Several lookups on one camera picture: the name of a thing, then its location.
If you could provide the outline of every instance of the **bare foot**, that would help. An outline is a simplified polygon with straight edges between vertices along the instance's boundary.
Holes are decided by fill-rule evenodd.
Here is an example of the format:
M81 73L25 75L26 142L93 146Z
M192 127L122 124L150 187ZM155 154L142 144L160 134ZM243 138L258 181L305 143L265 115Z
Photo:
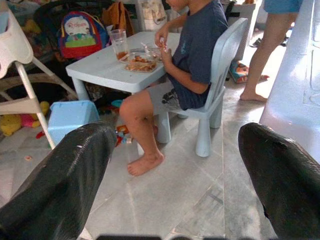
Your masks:
M258 95L256 93L254 93L254 94L242 93L240 95L240 99L244 100L244 101L258 101L258 102L264 102L264 103L268 100L268 98L265 98L265 97Z
M157 167L164 161L164 159L165 157L161 152L152 155L152 157L146 156L146 154L144 154L139 159L128 164L128 172L133 176L140 176Z

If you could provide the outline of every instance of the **table leg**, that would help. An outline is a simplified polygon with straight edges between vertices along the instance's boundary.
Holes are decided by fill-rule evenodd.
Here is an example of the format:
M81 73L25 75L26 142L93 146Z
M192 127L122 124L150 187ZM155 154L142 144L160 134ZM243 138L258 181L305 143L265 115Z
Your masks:
M170 123L168 112L157 115L158 120L158 134L156 139L161 144L167 144L171 140Z
M72 81L75 88L75 92L78 95L78 99L89 100L89 96L88 96L84 82L74 77L72 78Z

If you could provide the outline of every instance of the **glass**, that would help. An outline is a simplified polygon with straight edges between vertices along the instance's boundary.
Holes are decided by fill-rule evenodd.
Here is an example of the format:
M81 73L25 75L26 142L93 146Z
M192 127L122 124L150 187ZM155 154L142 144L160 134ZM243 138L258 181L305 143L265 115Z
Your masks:
M125 29L112 30L109 34L111 45L118 60L128 54L127 34Z

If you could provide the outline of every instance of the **person's leg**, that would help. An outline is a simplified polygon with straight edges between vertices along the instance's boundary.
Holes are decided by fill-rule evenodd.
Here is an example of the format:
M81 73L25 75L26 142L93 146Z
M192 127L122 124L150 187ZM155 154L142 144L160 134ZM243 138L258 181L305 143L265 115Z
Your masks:
M240 95L241 100L255 100L266 102L267 98L256 94L256 86L270 54L284 40L286 32L292 22L296 20L297 13L269 13L266 20L266 27L263 39L255 51L249 65L248 80Z
M144 155L128 164L128 172L139 176L155 168L164 160L159 151L153 129L154 107L147 90L127 97L120 107L120 116L124 120L132 137L144 150Z

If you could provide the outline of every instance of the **blue plastic stool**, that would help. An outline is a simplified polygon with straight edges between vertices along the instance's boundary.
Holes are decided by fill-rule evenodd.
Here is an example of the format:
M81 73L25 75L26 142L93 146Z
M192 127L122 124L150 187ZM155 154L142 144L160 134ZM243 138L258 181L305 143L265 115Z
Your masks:
M56 145L72 130L100 120L95 104L89 100L58 101L50 109L48 132Z

